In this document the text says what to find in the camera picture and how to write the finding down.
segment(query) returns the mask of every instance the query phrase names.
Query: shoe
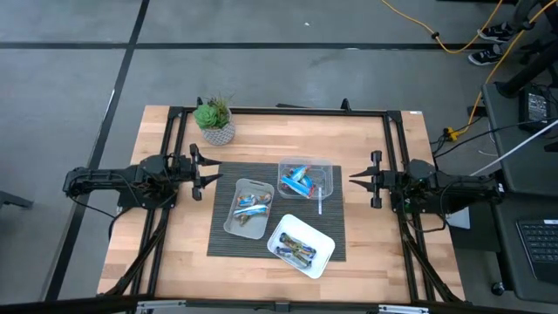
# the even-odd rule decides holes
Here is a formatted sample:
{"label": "shoe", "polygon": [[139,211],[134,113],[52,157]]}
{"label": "shoe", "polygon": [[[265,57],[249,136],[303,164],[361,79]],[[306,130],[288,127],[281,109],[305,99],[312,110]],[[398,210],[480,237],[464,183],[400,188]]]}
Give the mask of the shoe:
{"label": "shoe", "polygon": [[477,30],[477,33],[482,39],[492,40],[496,43],[506,43],[515,35],[514,30],[507,23]]}
{"label": "shoe", "polygon": [[469,55],[469,61],[474,65],[491,65],[502,59],[503,54],[495,51],[494,47],[485,51],[475,52]]}

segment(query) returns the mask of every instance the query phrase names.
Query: desk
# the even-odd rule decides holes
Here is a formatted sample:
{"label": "desk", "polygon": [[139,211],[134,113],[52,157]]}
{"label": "desk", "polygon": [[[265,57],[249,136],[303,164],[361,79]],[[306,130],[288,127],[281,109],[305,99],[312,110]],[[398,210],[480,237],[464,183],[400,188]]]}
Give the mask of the desk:
{"label": "desk", "polygon": [[519,219],[558,217],[557,202],[555,198],[512,193],[506,195],[501,204],[494,206],[502,246],[498,258],[500,270],[503,270],[502,279],[506,290],[513,290],[520,299],[554,304],[558,302],[558,285],[538,281],[533,276],[515,225]]}
{"label": "desk", "polygon": [[[139,127],[132,163],[158,154],[167,120],[167,106],[147,106]],[[411,159],[432,162],[421,113],[402,113]],[[194,201],[188,184],[180,187],[171,211],[160,264],[156,297],[224,300],[290,300],[307,302],[408,303],[404,258],[397,217],[388,195],[384,208],[370,207],[371,194],[349,183],[371,165],[371,151],[385,153],[380,118],[348,116],[294,116],[234,114],[236,134],[224,147],[210,146],[193,116],[187,116],[182,152],[196,143],[201,153],[221,161],[278,162],[284,156],[322,157],[343,168],[346,262],[330,262],[317,280],[310,279],[279,259],[207,256],[215,184]],[[398,143],[393,133],[394,143]],[[397,160],[400,158],[398,145]],[[382,166],[389,168],[384,157]],[[217,172],[202,167],[201,174]],[[146,211],[134,208],[114,226],[99,282],[99,292],[113,287],[136,257]],[[423,228],[440,225],[435,215],[422,215]],[[429,260],[453,293],[464,298],[449,231],[425,235]],[[140,291],[146,291],[148,261]],[[419,295],[424,297],[420,267],[414,263]]]}
{"label": "desk", "polygon": [[[509,99],[502,96],[495,84],[484,85],[482,96],[492,129],[519,122],[518,98]],[[554,96],[558,98],[558,92],[554,91]],[[551,110],[553,116],[556,115],[555,108],[552,107]],[[499,155],[509,152],[529,136],[530,133],[521,131],[518,127],[511,127],[493,135]],[[545,145],[557,140],[534,139],[503,160],[500,164],[507,187],[518,193],[558,196],[558,189],[555,188],[558,178],[558,154],[544,151]]]}

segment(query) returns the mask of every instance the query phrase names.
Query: wire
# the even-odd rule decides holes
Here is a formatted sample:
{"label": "wire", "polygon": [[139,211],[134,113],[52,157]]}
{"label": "wire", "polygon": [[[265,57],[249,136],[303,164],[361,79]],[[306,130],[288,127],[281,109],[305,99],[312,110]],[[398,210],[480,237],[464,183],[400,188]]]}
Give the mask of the wire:
{"label": "wire", "polygon": [[[533,18],[531,18],[531,20],[529,20],[529,23],[532,24],[537,18],[539,18],[539,16],[551,5],[555,4],[556,1],[558,0],[552,0],[549,3],[547,3],[547,5],[545,5],[544,7],[542,7],[541,10],[539,10],[534,16]],[[401,13],[400,11],[398,11],[397,9],[395,9],[393,6],[391,6],[389,3],[387,3],[385,0],[382,0],[382,2],[387,5],[391,10],[393,10],[394,12],[396,12],[397,14],[399,14],[400,16],[407,18],[408,20],[421,25],[422,27],[424,27],[425,29],[427,29],[428,31],[430,31],[431,34],[436,34],[430,27],[428,27],[428,25],[420,22],[419,20],[416,20],[412,17],[407,16],[404,13]],[[490,18],[488,18],[487,22],[484,24],[484,26],[482,27],[482,29],[485,29],[488,24],[491,22],[494,14],[496,13],[496,11],[499,9],[500,5],[502,4],[502,0],[500,0],[498,2],[498,5],[496,5],[496,8],[494,9],[494,11],[492,12],[492,14],[490,15]],[[514,40],[512,41],[512,43],[509,45],[509,47],[507,47],[506,52],[504,53],[504,55],[502,56],[502,58],[500,59],[500,61],[494,66],[494,68],[492,69],[492,71],[490,72],[490,74],[488,75],[487,79],[485,80],[485,84],[488,84],[488,82],[490,81],[490,79],[492,78],[492,76],[494,75],[494,73],[496,72],[496,70],[498,70],[498,68],[500,67],[500,65],[502,64],[502,62],[504,61],[504,59],[506,59],[507,55],[509,55],[509,52],[512,50],[512,48],[514,48],[515,44],[517,43],[517,41],[521,38],[521,36],[523,36],[523,33],[525,32],[525,30],[520,31],[517,36],[514,38]],[[467,47],[469,47],[477,38],[479,37],[479,34],[477,33],[477,36],[474,37],[474,39],[467,44],[465,47],[459,49],[458,51],[450,51],[448,49],[446,49],[446,47],[442,44],[442,42],[439,40],[439,36],[436,36],[435,39],[436,41],[438,41],[438,44],[441,45],[441,47],[444,49],[444,51],[448,52],[448,53],[460,53],[463,50],[465,50]],[[482,92],[479,92],[479,95],[477,95],[477,99],[474,102],[474,106],[473,106],[473,110],[471,111],[471,115],[469,116],[469,121],[467,122],[467,126],[462,130],[459,131],[457,133],[457,136],[460,136],[464,133],[466,133],[469,130],[469,126],[472,124],[471,122],[473,121],[473,116],[475,111],[477,110],[477,107],[479,106],[480,103],[480,99],[482,97]]]}
{"label": "wire", "polygon": [[130,209],[132,209],[132,208],[122,208],[122,211],[112,219],[111,224],[108,226],[108,239],[109,239],[109,240],[111,240],[111,237],[112,237],[112,228],[114,227],[114,223],[115,223],[123,214],[127,213],[128,210],[130,210]]}
{"label": "wire", "polygon": [[[401,206],[401,208],[402,208],[402,210],[403,210],[403,215],[404,215],[405,217],[406,217],[407,213],[405,212],[405,195],[403,194],[403,190],[406,190],[406,189],[409,187],[410,184],[411,184],[410,182],[407,183],[406,187],[404,187],[404,188],[402,188],[401,190],[399,190],[399,193],[400,193],[400,196],[401,196],[401,202],[403,202],[403,206]],[[443,222],[442,227],[440,227],[440,228],[434,228],[434,229],[428,229],[428,230],[423,230],[423,229],[418,229],[418,228],[416,228],[416,227],[411,223],[411,222],[412,222],[412,219],[407,219],[406,222],[407,222],[407,225],[409,225],[409,227],[411,227],[411,228],[412,228],[413,230],[415,230],[416,232],[425,234],[425,233],[431,233],[431,232],[441,231],[441,230],[444,230],[444,229],[446,228],[447,220],[444,218],[443,215],[438,215],[438,217],[439,217],[439,218],[442,220],[442,222]]]}
{"label": "wire", "polygon": [[[469,46],[471,46],[471,44],[473,44],[475,42],[475,40],[477,40],[477,38],[479,38],[479,33],[477,32],[477,35],[471,39],[471,41],[469,42],[469,44],[466,44],[463,48],[456,50],[456,51],[451,51],[449,49],[446,48],[446,46],[444,45],[444,43],[442,43],[442,41],[439,39],[439,34],[436,33],[435,31],[433,31],[428,25],[420,22],[417,19],[414,19],[412,17],[409,17],[408,15],[406,15],[405,13],[400,12],[399,10],[395,9],[391,4],[387,3],[387,1],[382,0],[382,2],[387,5],[392,11],[394,11],[395,13],[399,14],[401,17],[404,17],[422,27],[424,27],[427,31],[429,31],[432,35],[437,35],[434,36],[434,39],[436,39],[436,41],[438,42],[438,44],[442,47],[442,49],[444,49],[445,52],[447,53],[452,53],[452,54],[457,54],[457,53],[461,53],[462,51],[466,50],[467,48],[469,48]],[[484,30],[488,24],[490,24],[490,22],[492,22],[492,19],[494,18],[494,15],[496,14],[496,12],[498,11],[498,9],[500,8],[500,6],[502,5],[504,1],[500,0],[498,2],[498,4],[496,5],[496,7],[494,8],[494,11],[492,12],[492,14],[490,15],[490,17],[488,18],[487,22],[482,26],[482,30]]]}
{"label": "wire", "polygon": [[488,165],[482,167],[481,169],[473,172],[471,175],[477,175],[481,172],[483,172],[484,170],[490,168],[491,166],[495,165],[496,163],[505,160],[508,156],[510,156],[511,154],[515,153],[517,150],[519,150],[520,148],[524,147],[526,144],[528,144],[531,140],[534,140],[537,136],[545,133],[547,130],[549,130],[551,127],[558,125],[558,120],[554,121],[553,123],[551,123],[550,125],[548,125],[547,127],[543,128],[542,130],[540,130],[539,132],[533,134],[533,136],[531,136],[530,138],[522,141],[518,146],[512,148],[512,150],[510,150],[509,152],[503,154],[500,158],[498,158],[497,160],[489,163]]}
{"label": "wire", "polygon": [[[492,128],[490,127],[490,121],[488,121],[488,131],[492,131]],[[496,140],[494,140],[493,133],[491,132],[491,133],[489,133],[488,135],[490,136],[490,140],[491,140],[494,144],[496,144]]]}
{"label": "wire", "polygon": [[466,125],[466,126],[460,127],[459,129],[457,129],[457,130],[455,130],[455,131],[453,131],[453,132],[444,133],[444,134],[442,134],[442,135],[440,135],[440,136],[438,137],[438,140],[436,140],[436,141],[434,141],[434,142],[430,142],[430,145],[438,144],[438,147],[436,148],[436,150],[434,150],[434,151],[432,152],[432,154],[437,154],[437,153],[442,149],[442,147],[447,143],[447,141],[448,141],[448,139],[449,139],[449,136],[450,136],[451,134],[456,133],[456,132],[458,132],[458,131],[460,131],[460,130],[462,130],[462,129],[468,127],[468,126],[472,126],[473,124],[479,122],[482,118],[483,118],[483,117],[479,117],[478,119],[476,119],[475,121],[473,121],[473,123],[471,123],[470,125]]}
{"label": "wire", "polygon": [[111,215],[111,214],[107,214],[106,212],[104,212],[104,211],[102,211],[102,210],[100,210],[100,209],[98,209],[98,208],[95,208],[95,207],[93,207],[93,206],[89,206],[89,205],[87,205],[87,204],[84,204],[84,203],[82,203],[81,201],[78,201],[78,200],[74,199],[73,197],[70,197],[70,199],[71,199],[72,201],[75,201],[76,204],[79,204],[79,205],[81,205],[81,206],[83,206],[83,207],[85,207],[85,208],[89,208],[89,209],[92,209],[92,210],[94,210],[94,211],[96,211],[96,212],[100,212],[101,214],[107,215],[107,216],[111,217],[112,219],[115,219],[115,218],[116,218],[115,216],[113,216],[113,215]]}
{"label": "wire", "polygon": [[458,145],[456,145],[456,146],[454,146],[454,147],[452,147],[452,148],[446,150],[444,153],[438,154],[438,155],[434,156],[434,158],[442,157],[442,156],[445,155],[445,154],[449,154],[452,150],[456,149],[457,147],[460,147],[461,145],[464,145],[464,144],[470,142],[471,140],[476,140],[476,139],[478,139],[479,137],[484,136],[484,135],[487,135],[487,134],[489,134],[489,133],[496,133],[496,132],[498,132],[498,131],[505,130],[505,129],[508,129],[508,128],[514,127],[514,126],[521,126],[521,125],[525,125],[525,124],[529,124],[529,123],[536,123],[536,122],[542,122],[542,121],[552,121],[552,120],[556,120],[556,119],[558,119],[558,117],[556,117],[556,118],[548,118],[548,119],[540,119],[540,120],[534,120],[534,121],[525,121],[525,122],[516,123],[516,124],[514,124],[514,125],[510,125],[510,126],[503,126],[503,127],[495,128],[495,129],[493,129],[493,130],[488,130],[488,131],[483,132],[483,133],[481,133],[481,134],[475,135],[475,136],[473,136],[473,137],[470,138],[470,139],[467,139],[467,140],[464,140],[464,141],[460,142]]}
{"label": "wire", "polygon": [[483,154],[483,155],[485,155],[485,156],[498,157],[498,154],[489,154],[489,153],[485,153],[485,152],[481,151],[480,149],[479,149],[477,152],[479,152],[479,154]]}

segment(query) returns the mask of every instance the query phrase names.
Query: woven mat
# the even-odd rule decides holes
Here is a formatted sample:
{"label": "woven mat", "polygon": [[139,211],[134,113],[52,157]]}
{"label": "woven mat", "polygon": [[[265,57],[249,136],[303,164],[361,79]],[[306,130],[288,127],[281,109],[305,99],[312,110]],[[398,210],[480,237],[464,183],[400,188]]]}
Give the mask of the woven mat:
{"label": "woven mat", "polygon": [[262,239],[252,240],[231,235],[223,229],[235,197],[236,181],[246,178],[266,182],[276,187],[277,167],[277,164],[244,162],[224,162],[219,166],[219,172],[224,175],[217,181],[208,256],[276,258],[268,251],[268,239],[282,217],[292,214],[332,238],[335,242],[335,250],[330,260],[344,262],[346,260],[345,223],[340,166],[333,167],[333,193],[323,200],[321,215],[317,213],[317,201],[284,199],[276,190],[268,226]]}

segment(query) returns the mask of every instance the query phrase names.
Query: black metal frame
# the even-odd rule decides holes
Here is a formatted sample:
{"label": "black metal frame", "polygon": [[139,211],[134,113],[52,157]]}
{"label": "black metal frame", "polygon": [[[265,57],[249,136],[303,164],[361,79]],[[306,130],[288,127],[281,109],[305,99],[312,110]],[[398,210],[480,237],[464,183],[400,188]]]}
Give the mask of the black metal frame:
{"label": "black metal frame", "polygon": [[[381,118],[384,125],[384,135],[386,140],[387,146],[387,154],[388,159],[390,161],[390,167],[392,170],[397,170],[397,161],[395,156],[395,149],[393,144],[393,137],[391,134],[391,123],[395,123],[398,132],[398,141],[399,141],[399,149],[403,158],[403,163],[406,165],[409,162],[409,155],[406,146],[405,140],[405,131],[403,128],[403,120],[401,118],[401,112],[399,111],[353,111],[350,109],[349,102],[347,99],[344,99],[341,109],[310,109],[310,108],[230,108],[233,114],[272,114],[272,115],[309,115],[309,116],[349,116],[349,117],[376,117]],[[165,127],[165,133],[163,136],[163,140],[161,143],[160,152],[165,154],[167,152],[167,147],[169,145],[171,130],[173,128],[174,121],[180,117],[180,124],[178,128],[178,135],[176,142],[174,144],[174,153],[180,155],[180,149],[182,146],[182,141],[184,139],[184,132],[186,130],[186,119],[189,113],[193,112],[195,107],[170,107],[168,115],[167,115],[167,125]],[[163,239],[158,242],[157,247],[154,251],[153,256],[153,264],[150,272],[149,277],[149,284],[147,288],[147,295],[150,297],[154,296],[155,288],[157,279],[159,276],[159,266],[160,260],[162,258],[162,249],[163,249],[163,241],[164,241],[164,234],[166,233],[167,229],[167,220],[168,220],[168,213],[169,210],[163,210],[161,213],[161,220],[164,222],[163,227]],[[146,222],[144,225],[144,230],[142,233],[141,239],[141,246],[140,249],[144,249],[149,239],[152,228],[153,228],[153,220],[154,220],[154,212],[148,212],[146,217]],[[412,302],[419,300],[419,293],[416,283],[416,278],[414,274],[414,269],[412,265],[412,250],[405,245],[404,237],[405,233],[403,228],[408,228],[406,226],[406,218],[402,215],[398,215],[398,222],[399,227],[401,228],[401,239],[402,239],[402,249],[404,253],[405,259],[405,269],[407,274],[407,283],[410,291],[410,296]],[[415,215],[413,216],[413,220],[417,225],[420,225],[420,216]],[[421,252],[422,254],[426,255],[425,249],[425,241],[424,237],[421,233],[416,233],[416,238],[418,242],[418,246],[416,250]],[[427,279],[426,270],[424,271],[424,278],[425,278],[425,288],[426,288],[426,296],[429,301],[434,301],[434,294],[433,288],[430,281]],[[140,289],[140,280],[142,276],[142,270],[140,270],[137,275],[135,276],[132,284],[131,295],[136,295],[139,293]],[[371,309],[375,306],[375,304],[366,305],[368,309]]]}
{"label": "black metal frame", "polygon": [[[184,130],[186,126],[186,118],[189,113],[195,110],[195,107],[170,107],[169,114],[167,116],[167,125],[165,128],[165,136],[161,143],[161,152],[166,151],[169,145],[170,132],[172,130],[173,123],[176,118],[180,117],[179,134],[177,136],[177,141],[175,143],[175,152],[180,152],[182,141],[184,138]],[[391,169],[397,169],[397,161],[393,144],[393,137],[391,134],[391,123],[394,122],[397,132],[399,147],[402,155],[402,161],[404,165],[409,162],[409,156],[405,140],[405,129],[403,128],[403,120],[401,119],[401,112],[399,111],[353,111],[350,109],[349,102],[345,99],[342,104],[342,109],[309,109],[309,108],[231,108],[231,112],[234,114],[275,114],[275,115],[309,115],[309,116],[358,116],[358,117],[377,117],[381,118],[384,126],[385,140],[387,146],[388,159],[390,161]],[[413,306],[413,307],[426,307],[431,313],[527,313],[524,311],[509,311],[509,310],[499,310],[494,308],[483,308],[478,306],[473,306],[469,303],[462,302],[456,296],[454,296],[447,286],[442,282],[435,269],[427,262],[425,259],[425,248],[424,239],[419,240],[422,235],[415,235],[418,242],[422,244],[416,244],[413,241],[408,241],[412,237],[411,232],[405,222],[406,217],[402,208],[394,208],[396,215],[398,216],[398,223],[401,230],[401,242],[403,246],[403,253],[405,259],[405,269],[407,273],[407,282],[409,285],[410,299],[409,304],[389,304],[398,306]],[[420,223],[420,217],[417,215],[413,217],[416,219],[416,223]],[[158,229],[155,233],[158,235],[155,240],[149,241],[149,246],[153,246],[157,243],[160,249],[156,249],[153,257],[153,265],[150,272],[148,292],[147,294],[133,294],[130,296],[115,296],[124,292],[126,287],[117,286],[113,288],[108,295],[104,295],[96,298],[85,298],[85,299],[75,299],[67,301],[54,301],[47,300],[43,303],[35,304],[15,304],[2,307],[2,312],[24,312],[24,313],[59,313],[59,312],[71,312],[71,310],[80,309],[80,312],[91,312],[98,313],[101,310],[105,312],[110,312],[110,310],[116,311],[128,311],[133,312],[136,310],[139,302],[142,301],[155,301],[155,300],[166,300],[165,298],[157,298],[154,296],[155,284],[159,275],[160,260],[162,258],[162,245],[164,240],[164,235],[166,233],[167,221],[160,225],[161,229]],[[150,231],[145,228],[144,235],[150,234]],[[444,303],[436,302],[433,299],[433,291],[426,292],[427,297],[430,294],[432,300],[420,300],[418,297],[418,289],[416,285],[416,278],[414,276],[413,265],[412,265],[412,253],[415,256],[420,256],[417,258],[418,262],[422,267],[423,274],[425,276],[426,286],[432,284],[440,292],[440,295],[444,299]],[[134,264],[142,264],[146,260],[147,254],[144,254],[139,260],[134,262]],[[139,273],[134,278],[137,284],[140,281]],[[432,282],[426,281],[427,278],[431,278]],[[375,304],[375,303],[340,303],[340,302],[284,302],[284,301],[250,301],[250,300],[200,300],[200,299],[188,299],[181,300],[181,306],[190,307],[226,307],[226,308],[253,308],[253,309],[267,309],[272,311],[292,311],[292,310],[330,310],[330,311],[369,311],[378,312],[380,309],[386,305]]]}

